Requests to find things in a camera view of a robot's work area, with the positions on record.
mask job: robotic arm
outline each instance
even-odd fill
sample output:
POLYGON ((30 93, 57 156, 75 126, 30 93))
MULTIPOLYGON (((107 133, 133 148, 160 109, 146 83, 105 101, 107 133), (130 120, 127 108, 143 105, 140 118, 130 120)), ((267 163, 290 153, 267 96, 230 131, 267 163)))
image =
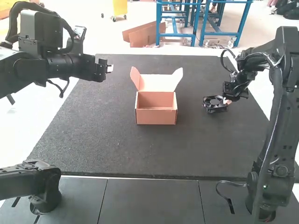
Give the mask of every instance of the robotic arm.
MULTIPOLYGON (((35 3, 16 2, 9 13, 9 31, 0 43, 0 98, 35 83, 53 84, 51 78, 69 83, 69 77, 102 82, 106 79, 107 60, 83 53, 85 27, 72 29, 57 13, 35 3), (17 34, 17 17, 21 13, 21 32, 17 34), (63 28, 70 38, 63 46, 63 28), (12 50, 14 42, 19 51, 12 50)), ((66 89, 60 90, 60 97, 66 89)))
MULTIPOLYGON (((106 59, 83 53, 85 27, 72 29, 60 16, 35 3, 16 2, 9 13, 9 31, 0 43, 0 98, 10 96, 31 83, 54 84, 51 78, 69 83, 70 77, 102 82, 106 79, 106 59), (21 14, 21 32, 17 17, 21 14), (63 47, 63 28, 70 38, 63 47), (18 42, 19 51, 12 50, 18 42)), ((60 88, 60 97, 67 88, 60 88)), ((43 161, 24 161, 0 168, 0 200, 30 196, 30 210, 41 215, 54 210, 61 201, 58 189, 61 171, 43 161)))
POLYGON ((248 174, 246 199, 246 207, 255 222, 268 222, 275 218, 278 206, 288 205, 295 181, 299 142, 298 29, 279 27, 273 41, 244 50, 235 59, 238 72, 232 72, 230 82, 223 83, 223 97, 231 101, 248 98, 248 85, 266 67, 270 67, 269 78, 274 86, 266 140, 248 174))

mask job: blue metal shelf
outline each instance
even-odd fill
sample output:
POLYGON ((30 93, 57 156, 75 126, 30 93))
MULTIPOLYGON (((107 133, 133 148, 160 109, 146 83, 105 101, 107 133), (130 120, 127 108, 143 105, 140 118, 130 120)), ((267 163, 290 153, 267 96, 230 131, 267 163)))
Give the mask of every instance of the blue metal shelf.
POLYGON ((196 39, 196 31, 198 26, 198 20, 199 20, 199 10, 195 14, 195 20, 194 20, 194 27, 193 27, 193 33, 192 34, 179 34, 178 28, 177 28, 177 21, 176 19, 185 20, 185 27, 188 26, 188 18, 189 18, 189 12, 190 12, 190 6, 200 6, 201 3, 197 3, 196 0, 180 0, 180 2, 165 2, 162 0, 157 0, 157 26, 156 26, 156 45, 160 44, 160 37, 167 36, 167 37, 189 37, 191 38, 191 46, 194 47, 195 45, 195 39, 196 39), (175 10, 174 5, 179 5, 179 10, 175 10), (171 11, 163 11, 163 6, 170 6, 171 11), (164 14, 182 14, 182 15, 164 15, 164 14), (171 18, 172 20, 172 26, 173 26, 173 33, 165 33, 161 34, 159 31, 159 24, 162 20, 162 18, 171 18))
POLYGON ((237 47, 241 38, 241 34, 245 25, 245 21, 248 15, 248 11, 250 8, 251 3, 253 0, 247 1, 240 1, 240 0, 206 0, 206 3, 201 3, 201 0, 180 0, 180 2, 165 2, 162 0, 157 0, 157 35, 156 35, 156 45, 160 44, 160 37, 161 36, 171 36, 171 37, 190 37, 191 38, 191 46, 194 47, 195 39, 196 39, 196 32, 199 17, 203 17, 203 25, 200 32, 199 38, 199 45, 203 46, 203 42, 206 35, 214 35, 214 36, 231 36, 235 37, 234 47, 237 47), (218 3, 219 9, 217 13, 209 13, 209 8, 211 3, 218 3), (224 7, 226 3, 241 3, 246 4, 240 25, 237 32, 222 32, 219 26, 222 22, 224 7), (170 6, 171 11, 163 11, 163 6, 170 6), (179 10, 175 10, 174 5, 179 5, 179 10), (189 12, 191 8, 191 19, 189 22, 189 12), (159 23, 161 22, 162 18, 172 19, 172 26, 173 26, 173 33, 168 34, 160 34, 159 33, 159 23), (188 23, 193 26, 193 33, 192 34, 179 34, 177 29, 177 21, 176 19, 185 20, 185 27, 188 27, 188 23), (206 31, 206 23, 209 22, 215 32, 207 32, 206 31))
POLYGON ((214 35, 214 36, 232 36, 232 37, 236 37, 236 40, 234 41, 234 47, 237 47, 242 35, 242 31, 245 25, 245 21, 248 15, 248 11, 250 8, 251 3, 253 2, 253 0, 247 0, 247 1, 235 1, 235 0, 206 0, 206 8, 203 9, 202 7, 200 8, 201 12, 203 13, 203 24, 202 24, 202 28, 200 31, 200 39, 199 39, 199 45, 203 46, 204 43, 204 39, 205 39, 205 35, 214 35), (210 3, 218 3, 221 4, 220 7, 220 11, 219 11, 219 18, 217 22, 214 22, 212 20, 211 14, 209 14, 209 7, 210 7, 210 3), (241 21, 240 21, 240 25, 238 28, 238 32, 222 32, 219 28, 220 24, 221 24, 221 20, 222 20, 222 16, 223 16, 223 11, 224 11, 224 6, 226 3, 241 3, 241 4, 246 4, 241 21), (215 32, 206 32, 206 22, 209 22, 211 24, 211 26, 213 27, 213 29, 215 30, 215 32))

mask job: floor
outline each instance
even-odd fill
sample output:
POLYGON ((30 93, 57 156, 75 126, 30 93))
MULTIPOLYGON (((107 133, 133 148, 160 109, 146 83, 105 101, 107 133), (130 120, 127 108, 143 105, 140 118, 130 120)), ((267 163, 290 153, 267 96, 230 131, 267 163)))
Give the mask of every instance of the floor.
MULTIPOLYGON (((130 48, 129 43, 123 41, 121 32, 128 28, 155 21, 156 10, 153 2, 128 3, 128 19, 124 20, 120 17, 117 22, 112 22, 109 18, 111 13, 107 7, 105 8, 108 0, 88 0, 86 4, 72 0, 44 0, 43 2, 48 9, 57 11, 70 25, 87 27, 84 48, 88 54, 219 56, 221 53, 218 49, 177 46, 179 44, 167 44, 160 48, 130 48), (80 11, 72 12, 71 8, 80 8, 80 11), (105 14, 104 19, 100 17, 101 13, 105 14)), ((244 6, 241 6, 241 4, 227 4, 221 29, 224 31, 231 31, 231 28, 237 29, 243 8, 244 6)), ((299 27, 299 21, 286 20, 279 15, 269 15, 266 1, 254 1, 249 11, 239 48, 234 49, 234 51, 239 52, 242 49, 270 41, 274 38, 276 29, 279 26, 299 27)), ((197 36, 199 36, 200 27, 201 23, 199 23, 197 36)), ((0 39, 4 39, 7 28, 8 20, 0 21, 0 39)), ((187 32, 188 29, 190 28, 182 29, 181 32, 187 32)), ((14 94, 15 105, 11 106, 6 98, 0 100, 0 136, 2 136, 0 142, 0 148, 2 149, 0 167, 14 165, 27 158, 77 81, 75 78, 71 80, 63 99, 58 97, 58 90, 53 86, 41 88, 32 84, 14 94)), ((64 85, 61 80, 56 82, 62 86, 64 85)), ((271 100, 269 99, 273 97, 273 88, 266 72, 257 76, 256 80, 250 84, 249 89, 269 118, 271 109, 271 100)), ((296 161, 299 163, 299 153, 297 153, 296 161)), ((299 185, 296 185, 293 191, 299 199, 299 185)))

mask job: open cardboard box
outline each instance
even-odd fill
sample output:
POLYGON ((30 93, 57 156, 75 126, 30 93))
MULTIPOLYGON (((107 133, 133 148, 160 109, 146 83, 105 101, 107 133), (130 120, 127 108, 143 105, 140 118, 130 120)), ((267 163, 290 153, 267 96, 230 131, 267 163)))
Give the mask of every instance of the open cardboard box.
POLYGON ((183 68, 172 75, 141 75, 132 67, 130 77, 137 88, 135 113, 139 125, 175 125, 177 97, 174 92, 183 77, 183 68))
MULTIPOLYGON (((132 48, 142 48, 156 43, 156 21, 143 24, 122 32, 123 40, 130 43, 132 48)), ((166 32, 166 23, 160 23, 160 33, 166 32)))

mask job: black foam mat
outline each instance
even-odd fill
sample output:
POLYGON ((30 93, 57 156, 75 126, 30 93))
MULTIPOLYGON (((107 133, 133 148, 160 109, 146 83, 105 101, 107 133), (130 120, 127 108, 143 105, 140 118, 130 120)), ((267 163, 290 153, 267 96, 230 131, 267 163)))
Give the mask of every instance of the black foam mat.
POLYGON ((109 179, 99 224, 204 224, 197 181, 109 179))
POLYGON ((50 213, 37 217, 30 212, 29 200, 8 199, 0 208, 1 224, 97 224, 107 179, 61 178, 61 203, 50 213))
POLYGON ((230 105, 226 113, 206 113, 203 97, 222 94, 222 82, 229 80, 218 57, 103 57, 114 64, 113 73, 100 84, 77 83, 29 158, 45 160, 72 174, 247 176, 263 146, 268 120, 251 94, 230 105), (176 89, 175 126, 136 125, 131 66, 142 74, 184 69, 176 89))

